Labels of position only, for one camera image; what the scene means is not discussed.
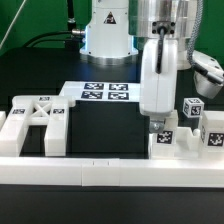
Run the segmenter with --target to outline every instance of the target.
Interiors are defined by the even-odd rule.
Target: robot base
[[[94,57],[87,54],[81,54],[80,58],[83,61],[99,65],[122,65],[136,62],[138,60],[138,55],[135,54],[122,58],[103,58],[103,57]]]

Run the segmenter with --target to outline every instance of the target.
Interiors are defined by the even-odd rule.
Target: green surface
[[[0,0],[0,40],[23,0]],[[205,0],[205,10],[197,49],[224,65],[224,1]],[[91,0],[74,0],[77,23],[84,27],[91,19]],[[30,38],[45,32],[67,29],[66,0],[28,0],[9,38],[0,52],[20,47]],[[63,47],[49,43],[42,46]]]

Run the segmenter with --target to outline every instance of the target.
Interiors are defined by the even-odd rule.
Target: white plastic fixture
[[[72,97],[17,96],[0,132],[0,156],[18,157],[30,125],[46,125],[45,155],[65,156]]]

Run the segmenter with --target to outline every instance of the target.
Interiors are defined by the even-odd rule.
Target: white platform
[[[61,92],[61,95],[67,95],[68,101],[66,102],[64,96],[50,96],[47,102],[40,102],[39,96],[30,96],[29,99],[27,96],[15,97],[12,113],[8,117],[9,121],[23,122],[24,116],[27,116],[26,121],[32,125],[46,125],[46,120],[48,123],[51,122],[51,119],[60,122],[62,119],[60,114],[51,113],[49,116],[46,112],[49,110],[52,112],[55,108],[62,109],[62,106],[65,105],[66,108],[74,106],[74,99],[76,97],[81,99],[78,96],[81,96],[85,85],[86,83],[67,82],[66,88],[63,88]],[[133,96],[130,98],[134,100],[134,97],[137,97],[139,85],[129,84],[129,87],[131,87],[128,90],[130,96]],[[109,84],[104,83],[104,93],[107,93],[108,89]],[[37,111],[33,113],[32,109],[27,109],[24,105],[28,105],[30,108],[35,106]],[[25,109],[27,113],[13,114],[15,109]],[[0,115],[1,125],[3,125],[5,114],[0,113]],[[66,127],[67,123],[64,117],[62,120]],[[190,128],[178,128],[175,133],[176,141],[173,143],[174,150],[170,148],[173,154],[171,153],[172,156],[167,158],[164,157],[163,149],[160,152],[156,151],[157,149],[160,150],[161,147],[156,146],[154,138],[155,135],[150,135],[149,155],[154,158],[153,160],[0,157],[0,184],[224,187],[224,160],[209,159],[209,157],[199,158],[198,147],[196,146],[201,138],[200,131],[193,135]]]

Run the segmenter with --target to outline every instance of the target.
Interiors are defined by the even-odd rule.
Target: x-shaped cutout
[[[49,112],[51,110],[52,103],[41,107],[38,103],[34,103],[36,111],[29,117],[30,125],[47,125],[49,121]]]

